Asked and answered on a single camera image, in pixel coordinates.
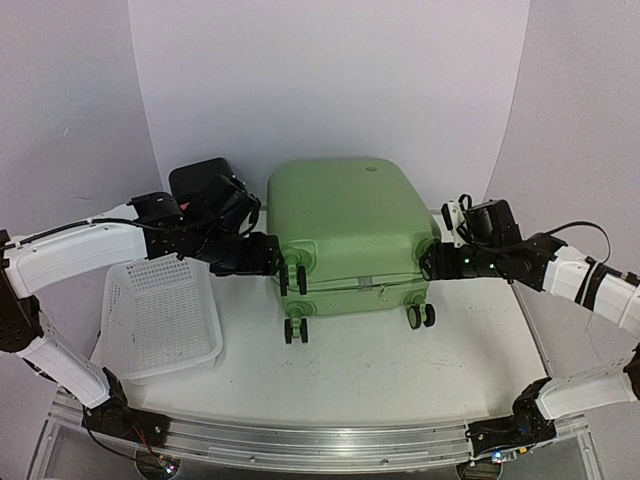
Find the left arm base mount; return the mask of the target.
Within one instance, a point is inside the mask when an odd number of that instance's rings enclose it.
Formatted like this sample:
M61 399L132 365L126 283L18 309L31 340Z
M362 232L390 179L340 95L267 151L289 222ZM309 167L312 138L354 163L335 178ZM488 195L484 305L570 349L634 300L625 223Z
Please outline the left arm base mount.
M82 426L92 433L137 442L153 449L166 444L170 424L166 415L131 407L83 408Z

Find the white perforated plastic basket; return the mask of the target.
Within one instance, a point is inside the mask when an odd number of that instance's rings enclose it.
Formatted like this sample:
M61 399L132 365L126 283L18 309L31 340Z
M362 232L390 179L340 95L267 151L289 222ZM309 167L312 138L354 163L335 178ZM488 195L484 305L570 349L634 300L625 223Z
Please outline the white perforated plastic basket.
M212 369L224 340L208 267L174 256L110 267L100 343L102 364L123 383Z

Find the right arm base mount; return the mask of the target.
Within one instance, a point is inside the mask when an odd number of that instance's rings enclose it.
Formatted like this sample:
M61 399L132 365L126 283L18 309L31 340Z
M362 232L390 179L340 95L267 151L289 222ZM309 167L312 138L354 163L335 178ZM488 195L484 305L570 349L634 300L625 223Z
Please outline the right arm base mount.
M511 415L474 421L465 432L475 457L531 447L553 440L556 434L554 421L545 419L532 399L516 400Z

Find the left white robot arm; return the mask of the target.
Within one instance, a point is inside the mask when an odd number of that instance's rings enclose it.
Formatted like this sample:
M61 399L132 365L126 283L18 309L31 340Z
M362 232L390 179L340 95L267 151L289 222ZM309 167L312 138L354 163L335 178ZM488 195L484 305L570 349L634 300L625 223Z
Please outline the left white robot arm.
M113 265L174 256L208 265L217 276L271 276L280 263L275 237L256 231L252 197L185 207L165 192L131 199L105 213L27 235L1 233L1 351L29 362L64 387L114 437L134 428L116 376L87 357L97 326L98 283ZM67 339L72 328L79 333Z

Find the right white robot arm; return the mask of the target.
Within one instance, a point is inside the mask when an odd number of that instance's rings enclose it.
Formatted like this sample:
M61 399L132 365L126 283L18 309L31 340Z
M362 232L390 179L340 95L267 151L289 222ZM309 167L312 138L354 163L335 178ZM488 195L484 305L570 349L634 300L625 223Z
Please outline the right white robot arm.
M569 246L548 232L505 243L473 239L437 241L420 258L428 281L501 278L567 299L619 329L639 336L639 277ZM503 433L524 443L543 425L598 407L639 400L639 350L620 365L601 366L564 378L532 383L514 401Z

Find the green hard-shell suitcase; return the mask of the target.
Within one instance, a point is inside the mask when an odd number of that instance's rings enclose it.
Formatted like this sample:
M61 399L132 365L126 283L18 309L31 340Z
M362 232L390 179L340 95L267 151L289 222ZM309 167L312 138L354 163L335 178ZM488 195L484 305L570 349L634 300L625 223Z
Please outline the green hard-shell suitcase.
M313 316L404 308L412 329L434 325L420 261L441 231L392 161L282 164L268 180L266 226L282 254L273 282L286 343L307 342Z

